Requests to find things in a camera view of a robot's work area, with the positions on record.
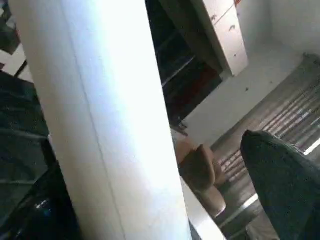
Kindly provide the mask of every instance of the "white cabinet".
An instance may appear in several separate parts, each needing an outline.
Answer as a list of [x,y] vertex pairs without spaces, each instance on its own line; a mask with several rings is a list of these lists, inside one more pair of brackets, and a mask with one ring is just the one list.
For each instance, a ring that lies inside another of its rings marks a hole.
[[214,26],[214,30],[232,75],[237,76],[247,67],[248,57],[235,6]]
[[248,66],[248,57],[234,1],[191,1],[222,67],[237,76]]
[[235,4],[234,0],[202,0],[202,2],[213,24],[216,24]]

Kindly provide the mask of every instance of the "chair cushion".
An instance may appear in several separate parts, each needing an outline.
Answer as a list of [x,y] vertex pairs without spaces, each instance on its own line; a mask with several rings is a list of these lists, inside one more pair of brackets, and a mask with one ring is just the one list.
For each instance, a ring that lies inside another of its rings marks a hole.
[[210,148],[200,145],[189,153],[179,165],[180,175],[196,191],[205,191],[215,183],[215,171],[212,164],[213,153]]

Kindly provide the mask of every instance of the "tan leather chair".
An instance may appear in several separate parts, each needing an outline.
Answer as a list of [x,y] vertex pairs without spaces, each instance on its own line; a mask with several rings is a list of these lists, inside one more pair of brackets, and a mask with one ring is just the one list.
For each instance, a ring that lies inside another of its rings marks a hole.
[[216,188],[224,182],[224,175],[209,147],[194,148],[186,138],[176,144],[176,157],[180,175],[197,196],[212,218],[226,209],[226,202]]

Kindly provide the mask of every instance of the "white column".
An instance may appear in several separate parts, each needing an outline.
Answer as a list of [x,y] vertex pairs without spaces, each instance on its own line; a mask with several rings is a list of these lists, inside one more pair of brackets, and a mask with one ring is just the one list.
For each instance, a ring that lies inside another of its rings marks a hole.
[[89,240],[191,239],[144,0],[11,0]]

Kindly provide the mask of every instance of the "white wall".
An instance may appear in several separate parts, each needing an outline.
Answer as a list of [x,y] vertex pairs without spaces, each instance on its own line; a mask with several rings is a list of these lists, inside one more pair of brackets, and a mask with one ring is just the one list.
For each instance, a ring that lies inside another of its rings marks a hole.
[[249,66],[225,80],[186,119],[196,144],[212,145],[247,115],[301,63],[302,56],[276,41],[249,52]]
[[320,1],[270,0],[272,35],[299,52],[320,55]]
[[270,3],[267,0],[242,0],[236,7],[247,52],[271,39]]

